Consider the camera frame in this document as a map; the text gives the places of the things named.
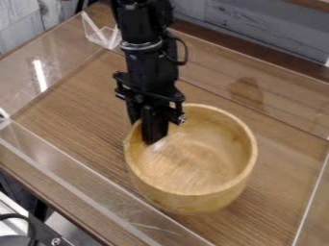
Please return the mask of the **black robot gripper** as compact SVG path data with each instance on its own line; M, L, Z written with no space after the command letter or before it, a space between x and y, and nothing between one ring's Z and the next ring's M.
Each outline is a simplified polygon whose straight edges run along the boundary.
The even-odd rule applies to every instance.
M188 51L178 37L143 44L123 41L120 49L127 71L114 74L115 94L126 101L130 122L142 117L143 142L151 145L167 135L168 121L180 124L184 95L175 83Z

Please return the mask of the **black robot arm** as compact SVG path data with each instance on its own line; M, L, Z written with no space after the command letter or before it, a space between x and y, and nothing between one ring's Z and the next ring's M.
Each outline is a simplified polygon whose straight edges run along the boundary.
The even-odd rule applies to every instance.
M178 54L184 42L168 31L170 0L111 0L111 8L127 65L124 72L114 74L115 96L126 102L130 121L142 123L143 142L151 145L167 135L168 125L184 120L184 95L175 87L179 67L188 59Z

